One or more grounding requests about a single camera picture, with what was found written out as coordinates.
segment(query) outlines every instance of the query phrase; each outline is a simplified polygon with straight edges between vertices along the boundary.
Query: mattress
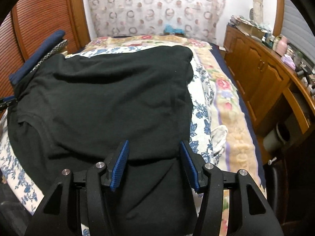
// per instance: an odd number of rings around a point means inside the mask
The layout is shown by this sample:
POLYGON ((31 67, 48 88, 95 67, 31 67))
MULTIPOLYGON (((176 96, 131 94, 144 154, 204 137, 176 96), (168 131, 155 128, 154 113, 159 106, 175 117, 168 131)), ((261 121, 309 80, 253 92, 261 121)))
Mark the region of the mattress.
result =
MULTIPOLYGON (((121 53, 122 48, 129 52, 150 48, 159 45, 183 45, 189 47, 194 54, 195 75, 194 82, 203 92, 202 98, 193 98, 194 111, 191 123, 190 145, 194 152, 200 153, 206 162, 212 162, 221 170, 236 172, 246 169, 261 191, 266 196, 264 177, 259 176, 261 158, 256 154, 258 147, 255 135, 251 135, 251 124, 247 124, 246 114, 243 112, 242 100, 239 100, 237 89, 232 80, 224 73, 224 65, 215 49, 205 42, 194 39, 179 38, 176 36, 137 36, 129 38, 98 38, 88 44, 81 56, 95 56, 97 54, 121 53), (211 132, 226 128, 226 139, 217 153, 213 154, 211 132)), ((25 173, 12 150, 8 135, 6 114, 1 120, 3 129, 0 143, 0 169, 6 182, 23 204, 33 214, 43 194, 34 182, 25 173)), ((197 212, 202 195, 195 195, 197 212)), ((229 195, 224 193, 224 206, 220 235, 226 235, 228 221, 229 195)), ((84 235, 89 235, 88 228, 82 225, 84 235)))
MULTIPOLYGON (((235 82, 234 78, 232 77, 229 69, 227 68, 227 65, 225 64, 225 61, 224 61, 223 57, 220 54, 219 47, 217 45, 215 45, 215 44, 212 44, 212 43, 210 45, 212 46, 212 49, 210 51, 211 51, 212 55, 215 57, 216 61, 218 62, 221 70, 231 80, 231 82, 234 84, 234 86, 236 86, 236 82, 235 82)), ((258 176, 261 179, 261 185, 264 188, 266 188, 265 172, 264 172, 264 169, 263 169, 263 164, 262 164, 262 159, 261 159, 261 152, 260 152, 260 149, 259 149, 257 137, 256 137, 256 135, 254 133, 254 129, 253 129, 253 126, 252 126, 252 122, 251 122, 251 119, 250 119, 250 116, 249 116, 248 109, 247 109, 247 107, 245 105, 244 100, 242 99, 241 95, 239 94, 238 90, 237 90, 237 94, 238 94, 238 97, 239 97, 239 106, 240 106, 242 112, 244 113, 245 120, 246 120, 246 123, 247 123, 247 128, 248 128, 249 134, 250 134, 250 136, 252 138, 253 145, 255 146, 255 155, 256 155, 256 160, 257 160, 257 164, 258 164, 258 176)))

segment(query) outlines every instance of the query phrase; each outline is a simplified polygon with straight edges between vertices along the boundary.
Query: pillow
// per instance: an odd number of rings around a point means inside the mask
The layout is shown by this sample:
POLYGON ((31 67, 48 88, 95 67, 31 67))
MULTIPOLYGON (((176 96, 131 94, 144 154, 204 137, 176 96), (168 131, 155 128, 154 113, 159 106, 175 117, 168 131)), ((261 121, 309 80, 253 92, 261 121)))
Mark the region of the pillow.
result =
POLYGON ((25 75, 27 75, 40 59, 45 56, 51 49, 62 41, 65 35, 65 31, 57 30, 51 34, 47 39, 43 41, 40 47, 34 52, 34 54, 23 64, 23 66, 17 70, 14 74, 9 76, 9 81, 14 86, 16 85, 25 75))

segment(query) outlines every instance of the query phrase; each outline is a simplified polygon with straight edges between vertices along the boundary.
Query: black t-shirt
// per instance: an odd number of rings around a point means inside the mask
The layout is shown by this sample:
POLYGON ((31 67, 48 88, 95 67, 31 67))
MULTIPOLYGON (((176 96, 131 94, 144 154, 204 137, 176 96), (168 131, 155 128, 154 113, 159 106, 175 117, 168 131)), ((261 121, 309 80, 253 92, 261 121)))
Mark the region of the black t-shirt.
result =
POLYGON ((88 169, 125 139, 130 154, 113 216, 122 235, 180 235, 196 221, 178 159, 189 140, 192 52, 58 54, 15 87, 8 133, 16 157, 45 193, 60 172, 88 169))

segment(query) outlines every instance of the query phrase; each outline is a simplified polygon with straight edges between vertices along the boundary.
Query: jar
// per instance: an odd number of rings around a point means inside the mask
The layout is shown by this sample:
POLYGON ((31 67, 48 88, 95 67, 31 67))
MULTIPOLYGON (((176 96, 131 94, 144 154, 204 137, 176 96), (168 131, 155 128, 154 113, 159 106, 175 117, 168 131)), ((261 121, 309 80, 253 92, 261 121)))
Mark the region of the jar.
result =
POLYGON ((296 54, 294 56, 293 62, 296 66, 299 66, 302 62, 302 58, 303 58, 303 53, 300 52, 299 50, 296 51, 296 54))
POLYGON ((280 56, 284 56, 288 49, 288 39, 283 36, 281 40, 277 44, 277 48, 275 50, 276 53, 278 53, 280 56))
POLYGON ((272 49, 275 51, 278 45, 278 42, 281 40, 281 36, 277 36, 273 42, 273 47, 272 49))

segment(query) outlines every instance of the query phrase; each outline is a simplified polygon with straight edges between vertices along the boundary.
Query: white wall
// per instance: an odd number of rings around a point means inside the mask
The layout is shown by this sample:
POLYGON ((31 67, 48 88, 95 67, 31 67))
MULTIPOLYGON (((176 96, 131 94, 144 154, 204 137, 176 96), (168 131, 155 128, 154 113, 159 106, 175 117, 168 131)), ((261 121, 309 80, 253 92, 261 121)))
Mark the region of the white wall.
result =
MULTIPOLYGON (((264 23, 270 25, 271 32, 276 19, 277 0, 264 0, 264 23)), ((226 25, 232 15, 242 15, 249 18, 249 10, 253 7, 253 0, 226 0, 225 9, 217 24, 216 39, 217 45, 223 46, 226 25)))
POLYGON ((93 40, 97 38, 97 35, 94 29, 94 25, 93 25, 91 13, 90 13, 89 0, 83 0, 83 4, 84 4, 86 23, 88 24, 90 38, 91 40, 93 40))
POLYGON ((217 24, 217 45, 223 46, 226 25, 232 15, 242 15, 249 18, 249 10, 253 7, 253 0, 226 0, 225 9, 217 24))
POLYGON ((277 14, 277 0, 264 0, 264 23, 269 24, 271 32, 275 25, 277 14))

